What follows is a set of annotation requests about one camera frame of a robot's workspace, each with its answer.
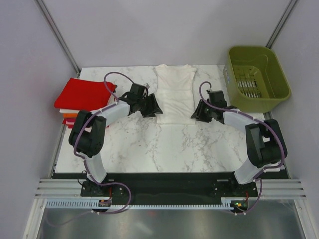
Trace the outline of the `olive green plastic basket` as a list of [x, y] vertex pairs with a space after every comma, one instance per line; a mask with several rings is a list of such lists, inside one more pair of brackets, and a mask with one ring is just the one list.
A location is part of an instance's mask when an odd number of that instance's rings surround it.
[[229, 48], [223, 74], [230, 104], [243, 112], [270, 112], [291, 96], [281, 64], [267, 47]]

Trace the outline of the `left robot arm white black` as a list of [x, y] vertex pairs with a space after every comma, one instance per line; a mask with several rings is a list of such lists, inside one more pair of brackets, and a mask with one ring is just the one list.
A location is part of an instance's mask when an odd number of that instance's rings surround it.
[[100, 153], [106, 127], [136, 112], [144, 118], [163, 113], [155, 94], [149, 94], [146, 86], [133, 83], [128, 92], [115, 98], [114, 103], [92, 112], [81, 110], [77, 115], [68, 141], [73, 146], [75, 156], [83, 160], [87, 177], [93, 181], [92, 190], [99, 196], [106, 195], [110, 188], [104, 180], [107, 172]]

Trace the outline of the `right aluminium frame post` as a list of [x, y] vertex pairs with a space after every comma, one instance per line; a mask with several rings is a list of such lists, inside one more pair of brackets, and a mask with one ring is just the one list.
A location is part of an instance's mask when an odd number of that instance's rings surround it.
[[288, 5], [286, 6], [283, 14], [281, 15], [276, 27], [274, 28], [269, 40], [267, 41], [265, 47], [272, 49], [276, 40], [278, 39], [280, 33], [282, 32], [284, 26], [288, 22], [290, 16], [292, 15], [294, 9], [298, 5], [299, 0], [290, 0]]

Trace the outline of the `white t shirt robot print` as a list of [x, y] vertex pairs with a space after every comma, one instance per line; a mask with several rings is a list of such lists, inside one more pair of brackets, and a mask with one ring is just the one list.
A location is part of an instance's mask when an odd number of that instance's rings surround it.
[[157, 116], [158, 124], [194, 125], [195, 111], [193, 79], [197, 69], [190, 65], [155, 67], [158, 79], [156, 99], [163, 114]]

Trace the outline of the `left aluminium frame post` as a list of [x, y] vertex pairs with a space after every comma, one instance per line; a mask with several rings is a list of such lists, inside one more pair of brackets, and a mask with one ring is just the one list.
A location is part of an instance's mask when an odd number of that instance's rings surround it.
[[72, 68], [76, 72], [76, 75], [79, 76], [81, 73], [81, 69], [77, 64], [73, 54], [71, 53], [66, 41], [64, 40], [54, 18], [52, 17], [47, 5], [43, 0], [35, 0], [34, 1], [37, 7], [39, 8], [41, 14], [43, 15], [45, 21], [47, 22], [49, 28], [51, 29], [54, 37], [56, 38], [58, 44], [60, 45], [62, 51], [64, 52], [66, 58], [68, 59], [69, 63], [71, 64]]

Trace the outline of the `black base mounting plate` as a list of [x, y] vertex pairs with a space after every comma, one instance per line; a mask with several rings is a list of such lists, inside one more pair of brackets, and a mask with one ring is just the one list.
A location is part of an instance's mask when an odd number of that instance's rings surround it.
[[111, 197], [115, 204], [217, 204], [223, 197], [258, 195], [251, 182], [240, 185], [231, 172], [110, 173], [103, 186], [83, 182], [82, 197]]

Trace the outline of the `aluminium frame post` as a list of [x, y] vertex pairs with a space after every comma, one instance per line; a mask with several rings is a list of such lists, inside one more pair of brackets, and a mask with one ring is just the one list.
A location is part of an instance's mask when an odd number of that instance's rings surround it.
[[288, 22], [290, 16], [292, 15], [294, 9], [298, 5], [299, 0], [290, 0], [288, 5], [286, 6], [283, 14], [281, 15], [276, 27], [274, 28], [269, 40], [267, 41], [265, 47], [272, 49], [276, 40], [278, 39], [280, 33], [282, 32], [284, 26]]
[[51, 29], [54, 37], [56, 38], [58, 44], [60, 45], [62, 51], [64, 52], [66, 58], [68, 59], [69, 63], [71, 64], [72, 68], [76, 72], [76, 75], [79, 76], [81, 73], [81, 69], [77, 64], [73, 54], [71, 53], [66, 41], [64, 40], [54, 18], [52, 17], [47, 5], [43, 0], [35, 0], [34, 1], [37, 7], [39, 8], [41, 14], [43, 15], [45, 21], [47, 22], [49, 28]]

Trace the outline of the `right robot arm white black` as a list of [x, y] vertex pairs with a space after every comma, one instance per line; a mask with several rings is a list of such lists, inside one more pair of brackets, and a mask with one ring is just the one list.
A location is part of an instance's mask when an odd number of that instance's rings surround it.
[[260, 120], [228, 106], [222, 91], [207, 91], [209, 98], [202, 98], [191, 116], [201, 122], [216, 120], [245, 134], [247, 160], [233, 172], [234, 180], [228, 190], [234, 196], [246, 191], [246, 184], [268, 169], [280, 168], [288, 151], [281, 129], [275, 119]]

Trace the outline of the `aluminium rail base frame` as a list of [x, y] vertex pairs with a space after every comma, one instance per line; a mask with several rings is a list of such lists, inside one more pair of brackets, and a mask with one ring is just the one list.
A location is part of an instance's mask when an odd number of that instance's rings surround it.
[[[306, 194], [298, 179], [267, 172], [255, 182], [256, 197], [246, 208], [213, 209], [51, 209], [48, 199], [82, 197], [86, 179], [81, 158], [68, 142], [65, 128], [40, 180], [23, 237], [25, 239], [314, 239]], [[112, 123], [105, 133], [101, 157], [110, 173], [233, 172], [247, 159], [245, 134], [231, 126], [157, 124], [156, 118], [132, 114]]]

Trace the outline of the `red folded t shirt top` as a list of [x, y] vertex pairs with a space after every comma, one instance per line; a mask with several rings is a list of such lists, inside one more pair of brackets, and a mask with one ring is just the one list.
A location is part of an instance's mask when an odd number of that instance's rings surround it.
[[71, 78], [54, 102], [54, 107], [67, 110], [92, 111], [108, 104], [116, 85]]

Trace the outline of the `orange folded t shirt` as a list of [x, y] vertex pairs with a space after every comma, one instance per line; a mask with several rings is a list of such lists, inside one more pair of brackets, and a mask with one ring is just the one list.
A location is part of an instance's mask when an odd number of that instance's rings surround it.
[[65, 119], [76, 118], [77, 114], [62, 114]]

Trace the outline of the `pink red folded shirts bottom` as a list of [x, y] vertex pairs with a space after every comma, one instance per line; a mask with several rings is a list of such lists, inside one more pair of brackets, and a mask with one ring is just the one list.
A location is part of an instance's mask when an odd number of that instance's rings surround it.
[[[68, 128], [73, 128], [75, 121], [76, 121], [76, 118], [65, 118], [62, 123], [66, 125]], [[93, 120], [91, 120], [89, 124], [87, 124], [86, 128], [91, 128], [92, 125], [93, 125]]]

